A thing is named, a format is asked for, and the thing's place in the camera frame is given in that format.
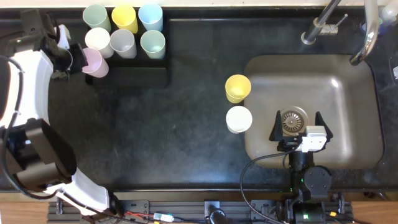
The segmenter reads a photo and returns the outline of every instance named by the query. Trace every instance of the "cup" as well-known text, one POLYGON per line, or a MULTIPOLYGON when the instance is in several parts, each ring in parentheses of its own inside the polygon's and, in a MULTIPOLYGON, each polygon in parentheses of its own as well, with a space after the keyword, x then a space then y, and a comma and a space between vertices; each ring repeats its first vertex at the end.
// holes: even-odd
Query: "cup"
POLYGON ((108 74, 108 64, 101 56, 99 51, 91 48, 85 48, 83 49, 83 52, 86 55, 88 65, 82 68, 82 72, 92 75, 96 78, 102 78, 108 74))
POLYGON ((83 11, 83 20, 91 28, 104 28, 111 32, 111 22, 109 21, 108 12, 105 7, 99 4, 88 6, 83 11))
POLYGON ((146 4, 138 10, 138 17, 147 30, 162 31, 163 10, 158 4, 146 4))
POLYGON ((133 34, 138 32, 136 11, 132 6, 118 6, 112 11, 112 20, 119 29, 127 29, 133 34))
POLYGON ((251 83, 244 75, 233 75, 225 83, 226 97, 231 103, 240 103, 250 90, 251 83))
POLYGON ((228 130, 234 134, 247 131, 252 122, 253 117, 250 111, 243 106, 234 106, 226 114, 226 125, 228 130))
POLYGON ((135 58, 137 55, 134 35, 126 29, 119 29, 111 35, 111 47, 122 58, 135 58))
POLYGON ((89 30, 85 37, 87 47, 98 50, 104 58, 110 58, 114 53, 110 40, 108 31, 100 27, 89 30))
POLYGON ((142 35, 141 47, 149 58, 161 59, 166 53, 166 39, 161 32, 150 30, 142 35))

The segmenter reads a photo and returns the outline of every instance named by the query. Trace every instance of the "white wall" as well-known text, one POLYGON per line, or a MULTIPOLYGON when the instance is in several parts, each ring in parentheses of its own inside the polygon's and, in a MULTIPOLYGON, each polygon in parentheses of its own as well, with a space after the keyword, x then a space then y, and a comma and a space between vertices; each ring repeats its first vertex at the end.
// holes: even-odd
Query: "white wall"
MULTIPOLYGON (((86 7, 102 4, 113 7, 118 4, 141 6, 156 2, 163 7, 181 6, 326 6, 330 0, 0 0, 1 8, 8 7, 86 7)), ((385 5, 390 0, 377 0, 385 5)), ((362 6, 363 0, 342 0, 340 6, 362 6)))

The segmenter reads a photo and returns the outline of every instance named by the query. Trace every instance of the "countertop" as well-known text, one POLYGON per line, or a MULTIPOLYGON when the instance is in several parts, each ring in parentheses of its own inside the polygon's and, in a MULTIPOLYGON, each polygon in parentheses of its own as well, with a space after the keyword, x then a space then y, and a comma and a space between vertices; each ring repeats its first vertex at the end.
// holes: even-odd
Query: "countertop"
MULTIPOLYGON (((168 9, 169 73, 167 88, 97 89, 84 74, 69 82, 51 81, 51 126, 67 140, 78 168, 110 190, 237 189, 250 161, 244 134, 232 134, 225 123, 234 106, 224 83, 243 73, 250 59, 264 54, 353 54, 363 45, 358 25, 363 9, 340 8, 330 19, 349 11, 336 36, 300 40, 321 9, 168 9)), ((72 41, 84 43, 87 26, 81 9, 58 9, 72 41)), ((3 34, 21 28, 16 10, 0 17, 3 34)), ((333 190, 385 190, 398 187, 398 86, 390 57, 398 57, 398 26, 379 38, 366 59, 374 72, 385 151, 367 170, 332 170, 333 190)), ((288 191, 289 172, 254 166, 247 188, 288 191)), ((0 189, 10 186, 1 178, 0 189)))

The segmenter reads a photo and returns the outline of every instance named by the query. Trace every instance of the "black tray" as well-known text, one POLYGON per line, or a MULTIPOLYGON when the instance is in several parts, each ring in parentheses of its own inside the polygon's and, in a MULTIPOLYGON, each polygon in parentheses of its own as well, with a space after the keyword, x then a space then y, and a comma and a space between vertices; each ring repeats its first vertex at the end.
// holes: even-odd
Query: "black tray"
MULTIPOLYGON (((105 59, 109 65, 109 73, 103 78, 95 78, 86 75, 85 80, 94 87, 122 88, 164 88, 169 84, 168 61, 169 55, 169 22, 163 15, 162 33, 166 39, 166 53, 163 59, 151 59, 141 47, 141 37, 147 30, 138 18, 138 32, 134 34, 137 56, 132 59, 121 58, 116 52, 112 57, 105 59)), ((119 28, 111 19, 112 9, 108 9, 109 20, 111 21, 111 34, 119 28)))

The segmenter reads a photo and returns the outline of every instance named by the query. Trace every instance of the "pink cup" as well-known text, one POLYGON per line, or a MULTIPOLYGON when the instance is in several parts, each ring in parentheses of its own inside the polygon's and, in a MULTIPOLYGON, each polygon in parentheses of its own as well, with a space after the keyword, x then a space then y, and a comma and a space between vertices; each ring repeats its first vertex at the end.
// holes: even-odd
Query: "pink cup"
POLYGON ((109 72, 108 64, 96 49, 85 48, 83 52, 87 58, 87 66, 82 68, 82 72, 96 78, 102 78, 109 72))

